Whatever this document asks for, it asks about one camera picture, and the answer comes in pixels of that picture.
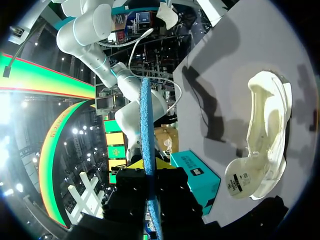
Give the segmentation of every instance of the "white sneaker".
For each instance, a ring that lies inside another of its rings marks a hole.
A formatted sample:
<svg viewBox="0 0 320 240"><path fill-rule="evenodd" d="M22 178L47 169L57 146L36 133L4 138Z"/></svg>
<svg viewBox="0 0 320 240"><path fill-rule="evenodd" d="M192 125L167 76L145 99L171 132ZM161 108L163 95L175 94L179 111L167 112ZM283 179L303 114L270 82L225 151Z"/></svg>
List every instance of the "white sneaker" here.
<svg viewBox="0 0 320 240"><path fill-rule="evenodd" d="M265 177L250 196L258 200L277 185L286 168L284 149L287 121L292 109L292 91L290 83L282 83L269 71L261 71L251 78L248 87L252 95L246 137L249 157L259 155L268 160Z"/></svg>

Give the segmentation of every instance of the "teal box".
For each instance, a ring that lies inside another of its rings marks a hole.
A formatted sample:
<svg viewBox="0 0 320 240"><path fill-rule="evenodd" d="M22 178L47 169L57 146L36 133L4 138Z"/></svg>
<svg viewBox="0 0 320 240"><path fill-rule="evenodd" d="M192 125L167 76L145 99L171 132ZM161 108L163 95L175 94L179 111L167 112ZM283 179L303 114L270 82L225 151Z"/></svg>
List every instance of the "teal box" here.
<svg viewBox="0 0 320 240"><path fill-rule="evenodd" d="M216 199L221 178L190 150L172 153L171 165L184 169L188 175L189 188L203 207L203 215L209 214Z"/></svg>

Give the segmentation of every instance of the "blue sponge strip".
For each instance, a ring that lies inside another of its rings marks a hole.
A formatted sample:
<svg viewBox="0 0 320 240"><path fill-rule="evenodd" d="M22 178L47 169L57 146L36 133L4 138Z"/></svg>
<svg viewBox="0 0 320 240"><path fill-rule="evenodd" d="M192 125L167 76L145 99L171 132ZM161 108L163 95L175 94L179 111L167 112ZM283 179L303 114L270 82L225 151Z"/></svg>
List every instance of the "blue sponge strip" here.
<svg viewBox="0 0 320 240"><path fill-rule="evenodd" d="M155 191L156 158L154 115L150 80L144 77L140 92L140 130L144 170L149 183L148 208L159 240L162 240L159 205Z"/></svg>

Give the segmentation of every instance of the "white robotic arm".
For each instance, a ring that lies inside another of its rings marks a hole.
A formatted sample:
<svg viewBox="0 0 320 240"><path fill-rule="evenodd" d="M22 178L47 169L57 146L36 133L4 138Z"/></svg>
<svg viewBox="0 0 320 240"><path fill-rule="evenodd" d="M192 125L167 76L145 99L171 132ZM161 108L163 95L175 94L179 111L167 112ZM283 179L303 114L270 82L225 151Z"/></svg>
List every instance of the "white robotic arm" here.
<svg viewBox="0 0 320 240"><path fill-rule="evenodd" d="M131 101L115 113L116 122L128 138L126 158L130 161L134 153L133 149L140 146L141 80L134 76L122 62L111 68L107 56L96 43L106 39L112 31L111 7L108 4L110 0L88 0L82 7L83 1L85 0L68 0L69 3L62 3L65 13L67 10L65 4L71 10L73 9L71 3L74 4L74 9L79 9L80 5L81 15L59 30L56 42L62 52L74 55L98 75L106 87L111 88L118 84L123 96ZM148 30L141 38L151 32L152 30ZM165 99L154 90L152 90L152 106L155 121L167 113Z"/></svg>

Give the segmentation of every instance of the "wire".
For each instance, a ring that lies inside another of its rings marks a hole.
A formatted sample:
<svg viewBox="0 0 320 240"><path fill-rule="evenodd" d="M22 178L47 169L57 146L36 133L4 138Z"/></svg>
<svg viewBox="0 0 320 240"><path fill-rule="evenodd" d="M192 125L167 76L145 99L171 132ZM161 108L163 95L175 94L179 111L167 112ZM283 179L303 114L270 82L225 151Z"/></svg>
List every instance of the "wire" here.
<svg viewBox="0 0 320 240"><path fill-rule="evenodd" d="M103 43L103 42L98 42L98 44L100 46L104 46L104 47L109 47L109 48L121 48L121 47L125 47L125 46L128 46L128 45L131 45L131 44L134 44L134 43L137 43L139 42L140 40L144 39L145 37L147 37L149 34L151 34L152 32L154 31L153 28L150 28L148 29L147 31L145 31L140 37L138 37L137 39L135 40L132 40L130 42L126 42L126 43L122 43L122 44L117 44L117 45L114 45L114 44L108 44L108 43Z"/></svg>
<svg viewBox="0 0 320 240"><path fill-rule="evenodd" d="M129 63L128 63L128 68L129 70L131 71L130 69L130 65L131 65L131 61L132 61L132 58L134 57L134 53L135 53L135 50L136 50L136 47L137 45L139 44L140 40L141 39L138 39L137 42L135 43L135 45L133 46L133 49L132 49L132 52L131 52L131 55L130 55L130 58L129 58ZM140 75L136 75L134 73L132 73L136 78L144 78L144 76L140 76ZM163 81L168 81L169 83L172 83L174 84L180 91L180 96L177 98L177 100L175 101L175 103L169 107L169 109L166 111L166 113L169 113L171 111L171 109L173 109L177 104L178 102L180 101L181 97L182 97L182 89L181 87L179 86L179 84L177 84L176 82L172 81L172 80L169 80L167 78L163 78L163 77L158 77L158 76L153 76L152 79L159 79L159 80L163 80Z"/></svg>
<svg viewBox="0 0 320 240"><path fill-rule="evenodd" d="M137 38L137 39L135 39L135 40L133 40L133 41L126 42L126 43L122 43L122 44L117 44L117 45L115 45L115 44L103 43L103 42L100 42L100 41L98 42L98 44L99 44L100 46L103 46L103 47L121 48L121 47L125 47L125 46L128 46L128 45L134 44L134 43L136 43L137 41L139 41L139 40L141 40L141 39L142 39L142 38L139 37L139 38Z"/></svg>

